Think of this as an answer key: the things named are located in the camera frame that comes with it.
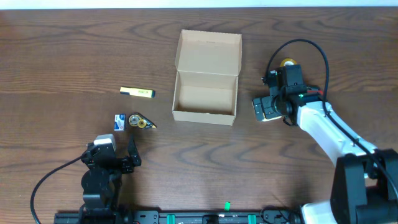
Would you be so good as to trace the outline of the yellow sticky note pad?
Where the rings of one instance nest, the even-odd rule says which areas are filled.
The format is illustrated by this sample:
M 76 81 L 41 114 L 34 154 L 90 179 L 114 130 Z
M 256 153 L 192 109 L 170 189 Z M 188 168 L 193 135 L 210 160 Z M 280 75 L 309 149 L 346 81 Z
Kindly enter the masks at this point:
M 268 121 L 280 119 L 281 117 L 282 117 L 282 116 L 275 116 L 275 117 L 272 117 L 272 118 L 266 118 L 266 117 L 264 117 L 264 119 L 262 119 L 261 121 L 262 121 L 262 122 L 268 122 Z

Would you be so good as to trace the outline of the cardboard box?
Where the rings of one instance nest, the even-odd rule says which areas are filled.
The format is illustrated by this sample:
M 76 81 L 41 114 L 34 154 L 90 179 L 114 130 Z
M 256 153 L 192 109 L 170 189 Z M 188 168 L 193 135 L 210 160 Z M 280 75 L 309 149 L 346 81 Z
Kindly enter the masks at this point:
M 181 30 L 174 120 L 231 126 L 237 113 L 241 62 L 241 34 Z

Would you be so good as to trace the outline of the red stapler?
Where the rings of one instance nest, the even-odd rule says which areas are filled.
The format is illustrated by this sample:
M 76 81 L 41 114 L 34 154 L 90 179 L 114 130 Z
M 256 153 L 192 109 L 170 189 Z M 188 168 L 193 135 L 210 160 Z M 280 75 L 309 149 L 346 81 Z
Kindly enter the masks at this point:
M 323 90 L 307 90 L 307 93 L 323 95 Z

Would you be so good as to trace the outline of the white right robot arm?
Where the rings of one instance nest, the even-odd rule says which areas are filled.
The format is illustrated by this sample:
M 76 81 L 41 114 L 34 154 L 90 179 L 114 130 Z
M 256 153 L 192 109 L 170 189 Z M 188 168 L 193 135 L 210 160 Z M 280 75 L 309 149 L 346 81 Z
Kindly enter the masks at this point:
M 291 223 L 397 222 L 397 152 L 380 150 L 358 136 L 320 90 L 270 95 L 252 100 L 258 121 L 291 118 L 291 125 L 308 133 L 335 166 L 330 199 L 308 203 Z

